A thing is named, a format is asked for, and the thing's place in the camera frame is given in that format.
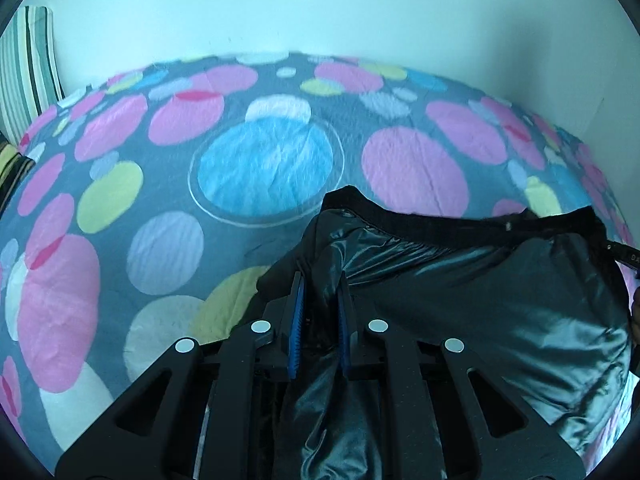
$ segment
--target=mattress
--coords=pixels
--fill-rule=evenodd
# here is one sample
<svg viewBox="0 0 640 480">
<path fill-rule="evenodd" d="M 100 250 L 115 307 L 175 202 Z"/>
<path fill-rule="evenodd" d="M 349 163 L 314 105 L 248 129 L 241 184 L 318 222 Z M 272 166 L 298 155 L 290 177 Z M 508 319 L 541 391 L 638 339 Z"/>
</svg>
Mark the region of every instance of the mattress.
<svg viewBox="0 0 640 480">
<path fill-rule="evenodd" d="M 142 67 L 52 106 L 20 148 L 37 164 L 0 218 L 0 402 L 50 470 L 173 341 L 225 338 L 331 190 L 452 218 L 591 205 L 633 244 L 588 147 L 562 128 L 351 57 Z M 634 385 L 581 449 L 588 466 L 628 422 Z"/>
</svg>

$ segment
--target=bed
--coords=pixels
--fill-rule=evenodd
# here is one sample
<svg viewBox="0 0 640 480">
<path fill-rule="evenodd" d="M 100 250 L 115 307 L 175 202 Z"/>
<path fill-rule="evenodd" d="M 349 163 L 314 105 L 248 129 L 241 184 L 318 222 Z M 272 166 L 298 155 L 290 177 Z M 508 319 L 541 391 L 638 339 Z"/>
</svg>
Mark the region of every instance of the bed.
<svg viewBox="0 0 640 480">
<path fill-rule="evenodd" d="M 455 218 L 592 205 L 610 239 L 633 244 L 588 147 L 562 128 L 351 57 L 142 67 L 47 109 L 20 150 L 36 166 L 0 218 L 0 401 L 49 470 L 174 340 L 225 338 L 331 190 Z M 627 425 L 635 384 L 579 450 L 589 468 Z"/>
</svg>

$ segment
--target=wall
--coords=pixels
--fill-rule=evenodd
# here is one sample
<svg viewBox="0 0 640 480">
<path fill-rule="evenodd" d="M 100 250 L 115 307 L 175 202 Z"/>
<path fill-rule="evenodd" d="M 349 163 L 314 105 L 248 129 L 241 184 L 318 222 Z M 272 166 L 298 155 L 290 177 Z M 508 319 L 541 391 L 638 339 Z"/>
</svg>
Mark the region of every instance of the wall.
<svg viewBox="0 0 640 480">
<path fill-rule="evenodd" d="M 630 148 L 640 91 L 628 81 L 640 79 L 640 40 L 616 0 L 26 2 L 54 11 L 67 91 L 152 60 L 256 50 L 370 57 L 460 79 L 588 139 L 640 239 Z"/>
</svg>

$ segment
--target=striped fabric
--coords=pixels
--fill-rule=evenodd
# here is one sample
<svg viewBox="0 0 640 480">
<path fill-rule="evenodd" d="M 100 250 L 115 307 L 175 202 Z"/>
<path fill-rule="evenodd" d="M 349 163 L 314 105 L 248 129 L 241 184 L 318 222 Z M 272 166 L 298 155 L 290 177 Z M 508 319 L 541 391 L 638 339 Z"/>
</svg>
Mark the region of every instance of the striped fabric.
<svg viewBox="0 0 640 480">
<path fill-rule="evenodd" d="M 15 146 L 31 122 L 64 97 L 52 30 L 47 7 L 21 7 L 0 38 L 0 132 Z"/>
<path fill-rule="evenodd" d="M 0 135 L 0 216 L 9 203 L 15 188 L 33 167 L 29 157 L 23 156 L 15 146 Z"/>
</svg>

